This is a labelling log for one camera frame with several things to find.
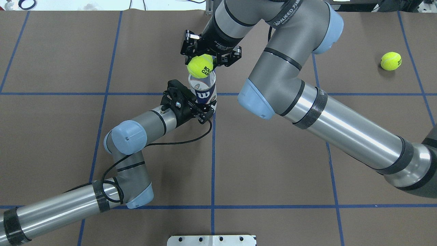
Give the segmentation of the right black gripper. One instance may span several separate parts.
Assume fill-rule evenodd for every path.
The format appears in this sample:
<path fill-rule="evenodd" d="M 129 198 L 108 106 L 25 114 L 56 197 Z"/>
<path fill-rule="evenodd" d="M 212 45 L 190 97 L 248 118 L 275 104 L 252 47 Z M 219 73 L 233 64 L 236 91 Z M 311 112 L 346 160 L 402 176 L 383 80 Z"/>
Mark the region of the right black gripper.
<path fill-rule="evenodd" d="M 194 57 L 208 54 L 215 56 L 215 67 L 229 67 L 242 57 L 242 49 L 234 48 L 238 43 L 239 38 L 225 33 L 204 32 L 197 35 L 190 30 L 185 30 L 180 54 L 185 58 L 185 65 L 188 65 Z"/>

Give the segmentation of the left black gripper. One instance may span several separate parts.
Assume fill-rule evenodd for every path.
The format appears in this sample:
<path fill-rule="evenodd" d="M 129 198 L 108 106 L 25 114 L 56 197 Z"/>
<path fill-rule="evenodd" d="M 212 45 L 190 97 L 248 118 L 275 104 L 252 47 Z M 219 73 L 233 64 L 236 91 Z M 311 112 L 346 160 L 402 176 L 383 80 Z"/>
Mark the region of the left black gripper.
<path fill-rule="evenodd" d="M 168 81 L 167 90 L 163 92 L 161 100 L 162 110 L 171 109 L 177 123 L 185 123 L 198 115 L 198 121 L 205 124 L 215 113 L 213 107 L 199 108 L 196 103 L 196 96 L 190 89 L 178 80 Z"/>

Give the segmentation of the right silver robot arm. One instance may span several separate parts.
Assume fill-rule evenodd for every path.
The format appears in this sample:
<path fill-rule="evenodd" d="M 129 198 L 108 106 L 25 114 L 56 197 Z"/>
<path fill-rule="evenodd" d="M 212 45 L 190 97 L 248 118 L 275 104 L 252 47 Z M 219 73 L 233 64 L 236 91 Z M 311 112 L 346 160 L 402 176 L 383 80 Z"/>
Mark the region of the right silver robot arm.
<path fill-rule="evenodd" d="M 263 119 L 278 114 L 319 136 L 384 176 L 395 188 L 436 198 L 436 127 L 422 143 L 410 143 L 374 124 L 298 78 L 311 54 L 339 39 L 343 19 L 322 0 L 222 0 L 199 35 L 186 30 L 181 54 L 215 56 L 217 66 L 235 62 L 237 45 L 260 20 L 275 31 L 238 102 Z"/>

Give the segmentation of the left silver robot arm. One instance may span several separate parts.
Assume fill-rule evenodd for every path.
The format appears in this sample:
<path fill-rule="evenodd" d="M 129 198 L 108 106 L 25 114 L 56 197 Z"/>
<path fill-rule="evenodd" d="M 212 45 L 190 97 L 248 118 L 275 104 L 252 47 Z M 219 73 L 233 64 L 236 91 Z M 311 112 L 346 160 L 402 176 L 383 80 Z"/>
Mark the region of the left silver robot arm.
<path fill-rule="evenodd" d="M 183 123 L 211 119 L 189 89 L 151 95 L 157 105 L 104 129 L 114 99 L 147 94 L 1 94 L 1 245 L 22 246 L 117 206 L 145 205 L 145 147 Z"/>

